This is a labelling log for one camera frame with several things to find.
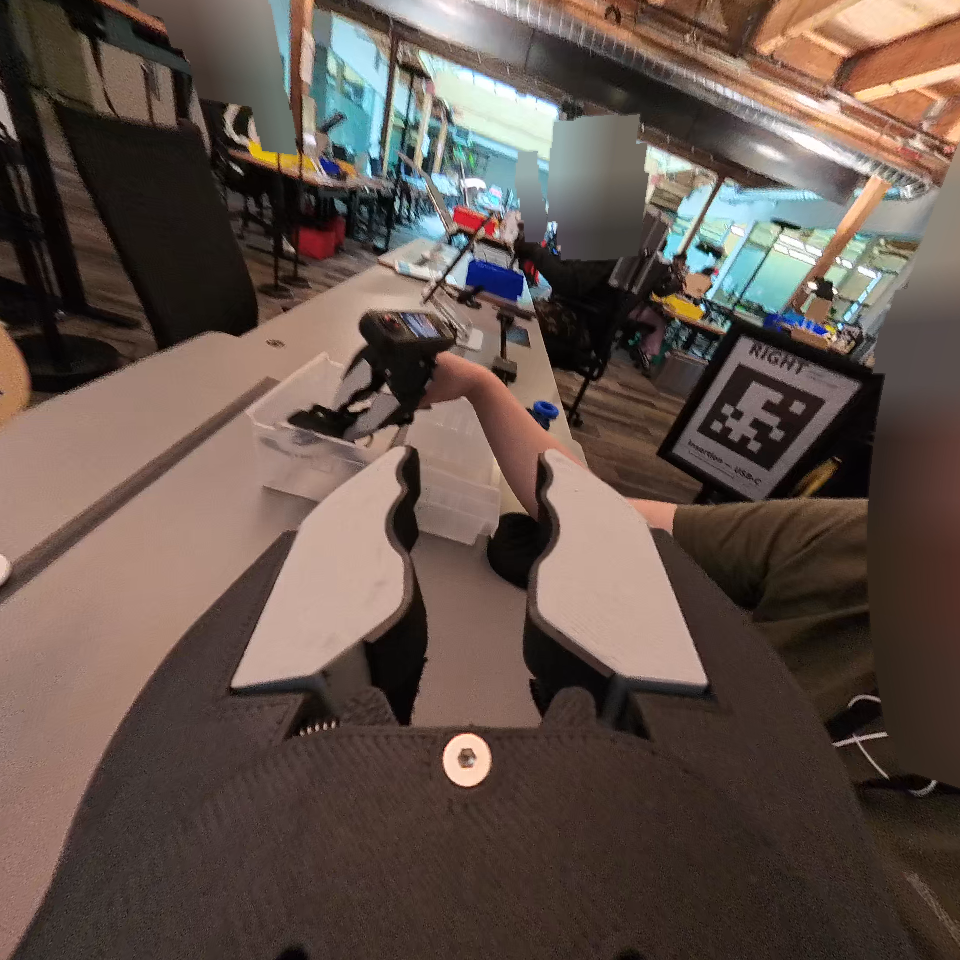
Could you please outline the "tablet on folding stand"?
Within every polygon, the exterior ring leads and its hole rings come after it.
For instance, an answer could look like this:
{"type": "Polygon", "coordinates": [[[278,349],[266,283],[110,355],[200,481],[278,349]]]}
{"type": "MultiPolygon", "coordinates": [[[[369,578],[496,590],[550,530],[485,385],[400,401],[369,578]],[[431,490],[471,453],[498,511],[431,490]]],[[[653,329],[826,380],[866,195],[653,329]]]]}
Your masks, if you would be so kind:
{"type": "Polygon", "coordinates": [[[470,234],[467,235],[467,241],[465,245],[460,248],[454,257],[454,259],[443,269],[441,274],[431,280],[426,288],[424,289],[423,295],[421,297],[421,303],[425,306],[431,303],[439,291],[447,286],[448,281],[451,275],[458,268],[464,258],[471,255],[474,251],[474,248],[479,239],[487,235],[487,227],[493,222],[498,220],[498,214],[495,212],[490,212],[486,215],[486,218],[477,226],[477,228],[470,234]]]}

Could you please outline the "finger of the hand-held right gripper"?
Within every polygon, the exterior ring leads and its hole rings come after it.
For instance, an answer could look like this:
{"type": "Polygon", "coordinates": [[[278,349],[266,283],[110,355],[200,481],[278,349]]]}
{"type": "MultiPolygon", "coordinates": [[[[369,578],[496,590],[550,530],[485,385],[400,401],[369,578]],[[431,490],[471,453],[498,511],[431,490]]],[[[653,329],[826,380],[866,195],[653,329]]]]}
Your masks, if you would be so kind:
{"type": "Polygon", "coordinates": [[[353,423],[344,430],[344,440],[359,443],[371,437],[381,429],[391,426],[405,426],[411,421],[408,405],[392,393],[378,393],[368,408],[357,414],[353,423]]]}
{"type": "Polygon", "coordinates": [[[338,413],[345,415],[355,403],[378,390],[378,373],[367,358],[356,358],[345,371],[338,388],[338,413]]]}

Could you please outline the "clear plastic bin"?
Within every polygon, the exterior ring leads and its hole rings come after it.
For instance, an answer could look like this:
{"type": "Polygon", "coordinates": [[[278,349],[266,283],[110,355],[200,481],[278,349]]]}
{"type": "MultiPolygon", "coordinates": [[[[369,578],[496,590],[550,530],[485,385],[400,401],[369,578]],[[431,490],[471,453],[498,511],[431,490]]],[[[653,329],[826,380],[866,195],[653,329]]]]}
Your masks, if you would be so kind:
{"type": "Polygon", "coordinates": [[[497,529],[501,474],[474,408],[465,399],[435,405],[404,428],[360,443],[300,430],[290,417],[316,403],[330,407],[344,366],[319,354],[246,409],[260,484],[319,503],[396,446],[415,449],[422,533],[467,546],[497,529]]]}

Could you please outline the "black office chair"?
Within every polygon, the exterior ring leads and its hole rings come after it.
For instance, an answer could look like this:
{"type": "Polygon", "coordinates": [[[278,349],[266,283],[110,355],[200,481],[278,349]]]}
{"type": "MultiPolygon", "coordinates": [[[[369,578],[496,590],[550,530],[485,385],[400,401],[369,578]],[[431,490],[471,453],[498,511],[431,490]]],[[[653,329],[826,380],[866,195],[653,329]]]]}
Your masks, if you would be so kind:
{"type": "Polygon", "coordinates": [[[61,101],[54,113],[157,346],[255,330],[255,285],[198,135],[61,101]]]}

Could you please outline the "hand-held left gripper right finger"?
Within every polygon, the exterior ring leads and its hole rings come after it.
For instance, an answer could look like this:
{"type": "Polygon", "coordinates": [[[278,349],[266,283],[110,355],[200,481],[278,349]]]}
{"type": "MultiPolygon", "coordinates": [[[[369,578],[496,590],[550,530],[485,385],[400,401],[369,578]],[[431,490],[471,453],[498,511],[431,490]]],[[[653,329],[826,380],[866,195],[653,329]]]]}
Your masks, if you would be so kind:
{"type": "Polygon", "coordinates": [[[709,677],[644,516],[557,450],[539,456],[535,494],[540,551],[523,658],[541,711],[573,688],[608,724],[633,693],[707,696],[709,677]]]}

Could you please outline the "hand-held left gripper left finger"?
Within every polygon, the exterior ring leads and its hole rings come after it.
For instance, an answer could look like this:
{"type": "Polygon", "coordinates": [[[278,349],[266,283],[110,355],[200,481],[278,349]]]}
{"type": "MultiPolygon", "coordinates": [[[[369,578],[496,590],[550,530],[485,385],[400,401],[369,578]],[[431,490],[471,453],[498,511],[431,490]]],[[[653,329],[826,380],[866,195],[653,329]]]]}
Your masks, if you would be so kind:
{"type": "Polygon", "coordinates": [[[397,723],[411,723],[428,649],[412,559],[421,493],[419,453],[400,446],[306,517],[251,630],[232,694],[304,694],[333,719],[370,688],[397,723]]]}

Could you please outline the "person's right hand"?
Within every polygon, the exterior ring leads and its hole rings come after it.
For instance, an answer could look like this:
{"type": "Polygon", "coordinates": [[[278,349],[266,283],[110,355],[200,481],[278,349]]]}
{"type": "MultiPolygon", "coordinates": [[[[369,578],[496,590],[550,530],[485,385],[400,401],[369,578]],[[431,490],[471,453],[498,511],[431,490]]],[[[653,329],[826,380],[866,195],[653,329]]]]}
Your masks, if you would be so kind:
{"type": "Polygon", "coordinates": [[[426,392],[418,408],[427,410],[441,403],[471,400],[484,386],[488,373],[485,367],[469,359],[450,351],[442,352],[436,357],[426,392]]]}

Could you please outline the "black swivel chair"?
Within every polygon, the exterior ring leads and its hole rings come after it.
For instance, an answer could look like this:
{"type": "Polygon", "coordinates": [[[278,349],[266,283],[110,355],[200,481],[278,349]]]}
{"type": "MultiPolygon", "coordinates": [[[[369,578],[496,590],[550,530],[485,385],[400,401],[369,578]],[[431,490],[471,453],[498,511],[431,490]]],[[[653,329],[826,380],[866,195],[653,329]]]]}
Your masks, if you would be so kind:
{"type": "Polygon", "coordinates": [[[579,391],[571,403],[562,402],[566,420],[572,428],[583,425],[581,404],[594,383],[606,373],[621,328],[621,310],[613,301],[567,299],[561,305],[576,321],[576,338],[566,338],[558,356],[551,362],[554,372],[570,373],[582,378],[579,391]]]}

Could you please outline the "person's right forearm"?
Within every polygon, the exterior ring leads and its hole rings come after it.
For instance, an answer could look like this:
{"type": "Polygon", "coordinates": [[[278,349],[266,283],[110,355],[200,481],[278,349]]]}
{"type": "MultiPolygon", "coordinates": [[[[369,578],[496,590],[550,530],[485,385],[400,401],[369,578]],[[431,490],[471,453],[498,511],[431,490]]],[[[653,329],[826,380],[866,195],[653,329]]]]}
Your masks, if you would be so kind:
{"type": "Polygon", "coordinates": [[[492,372],[467,364],[461,396],[472,406],[500,472],[518,503],[539,519],[538,476],[544,454],[553,451],[583,468],[570,451],[538,426],[509,388],[492,372]]]}

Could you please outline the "framed marker sign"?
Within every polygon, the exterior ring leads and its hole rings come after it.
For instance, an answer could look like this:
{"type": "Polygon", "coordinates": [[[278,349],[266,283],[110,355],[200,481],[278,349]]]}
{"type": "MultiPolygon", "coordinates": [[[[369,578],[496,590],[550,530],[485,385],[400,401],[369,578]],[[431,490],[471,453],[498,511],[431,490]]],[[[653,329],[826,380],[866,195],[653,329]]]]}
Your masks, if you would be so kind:
{"type": "Polygon", "coordinates": [[[814,469],[872,438],[883,376],[830,349],[735,320],[658,457],[699,500],[796,496],[814,469]]]}

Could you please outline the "grey monitor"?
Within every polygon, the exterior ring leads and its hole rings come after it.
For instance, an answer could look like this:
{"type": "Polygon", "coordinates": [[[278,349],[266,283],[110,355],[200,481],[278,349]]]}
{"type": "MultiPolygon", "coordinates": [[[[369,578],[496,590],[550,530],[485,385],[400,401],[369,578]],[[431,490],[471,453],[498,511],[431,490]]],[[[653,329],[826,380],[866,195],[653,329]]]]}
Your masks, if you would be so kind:
{"type": "Polygon", "coordinates": [[[658,259],[670,231],[670,220],[664,212],[647,206],[641,224],[638,253],[618,260],[610,274],[608,285],[620,293],[636,293],[650,267],[658,259]]]}

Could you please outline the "silver ceiling duct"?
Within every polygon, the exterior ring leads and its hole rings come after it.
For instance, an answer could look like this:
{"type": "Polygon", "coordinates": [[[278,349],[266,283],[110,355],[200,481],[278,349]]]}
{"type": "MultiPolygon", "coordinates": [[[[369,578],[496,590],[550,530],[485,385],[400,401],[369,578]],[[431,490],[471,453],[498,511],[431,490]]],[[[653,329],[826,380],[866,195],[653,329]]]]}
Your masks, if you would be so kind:
{"type": "Polygon", "coordinates": [[[774,166],[794,186],[801,167],[829,166],[806,175],[817,184],[833,179],[830,197],[843,199],[856,178],[876,176],[902,195],[917,197],[941,186],[945,174],[890,162],[812,131],[786,114],[689,67],[649,54],[636,44],[546,2],[422,2],[419,30],[478,57],[503,64],[511,75],[563,90],[610,111],[640,114],[666,137],[768,179],[774,166]]]}

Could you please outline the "small black stand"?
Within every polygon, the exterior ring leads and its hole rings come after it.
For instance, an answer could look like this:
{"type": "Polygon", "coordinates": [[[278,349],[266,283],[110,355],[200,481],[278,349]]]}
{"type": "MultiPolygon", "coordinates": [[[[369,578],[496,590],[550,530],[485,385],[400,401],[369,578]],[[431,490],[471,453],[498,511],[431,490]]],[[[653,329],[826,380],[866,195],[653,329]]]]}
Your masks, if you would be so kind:
{"type": "Polygon", "coordinates": [[[491,371],[506,386],[513,385],[518,378],[518,365],[508,357],[509,333],[514,327],[515,316],[512,313],[499,310],[497,312],[499,324],[500,346],[499,352],[491,364],[491,371]]]}

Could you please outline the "round black stand base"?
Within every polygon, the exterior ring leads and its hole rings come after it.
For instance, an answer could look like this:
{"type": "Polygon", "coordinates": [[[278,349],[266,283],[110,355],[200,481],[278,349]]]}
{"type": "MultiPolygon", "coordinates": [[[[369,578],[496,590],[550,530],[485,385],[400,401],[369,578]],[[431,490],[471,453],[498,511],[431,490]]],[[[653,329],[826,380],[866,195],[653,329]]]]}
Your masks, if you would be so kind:
{"type": "Polygon", "coordinates": [[[62,394],[107,377],[123,365],[119,351],[92,337],[62,334],[51,346],[40,333],[13,338],[22,354],[34,393],[62,394]]]}

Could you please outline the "black pole stand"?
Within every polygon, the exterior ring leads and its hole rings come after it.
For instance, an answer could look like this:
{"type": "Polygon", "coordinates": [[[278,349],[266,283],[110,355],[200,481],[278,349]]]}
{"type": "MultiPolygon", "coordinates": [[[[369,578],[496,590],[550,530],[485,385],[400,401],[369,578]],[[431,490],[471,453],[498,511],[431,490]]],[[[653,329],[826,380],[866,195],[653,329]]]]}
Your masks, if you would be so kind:
{"type": "Polygon", "coordinates": [[[740,306],[740,304],[743,302],[746,294],[747,294],[747,293],[749,292],[749,290],[750,290],[750,287],[753,285],[754,281],[756,280],[756,278],[758,277],[760,271],[762,270],[762,267],[765,265],[766,261],[769,259],[769,257],[770,257],[771,254],[773,253],[773,251],[774,251],[774,246],[776,246],[776,244],[779,242],[779,240],[780,240],[780,238],[783,236],[783,234],[784,234],[785,232],[787,232],[787,231],[795,231],[795,230],[798,230],[798,229],[800,228],[799,225],[798,225],[798,223],[795,223],[795,222],[792,222],[792,221],[788,221],[788,220],[784,220],[784,219],[780,219],[780,218],[775,218],[775,219],[773,219],[773,220],[771,221],[771,226],[772,226],[773,231],[774,231],[773,234],[772,234],[772,237],[771,237],[771,241],[770,241],[769,245],[767,246],[766,250],[764,251],[764,253],[762,254],[762,257],[760,258],[760,260],[759,260],[758,263],[756,264],[756,267],[754,268],[753,272],[750,274],[749,278],[748,278],[748,279],[746,280],[746,282],[743,284],[742,289],[740,290],[739,294],[737,295],[736,301],[733,303],[733,305],[732,305],[732,307],[731,307],[731,309],[733,309],[733,310],[736,310],[736,309],[740,306]]]}

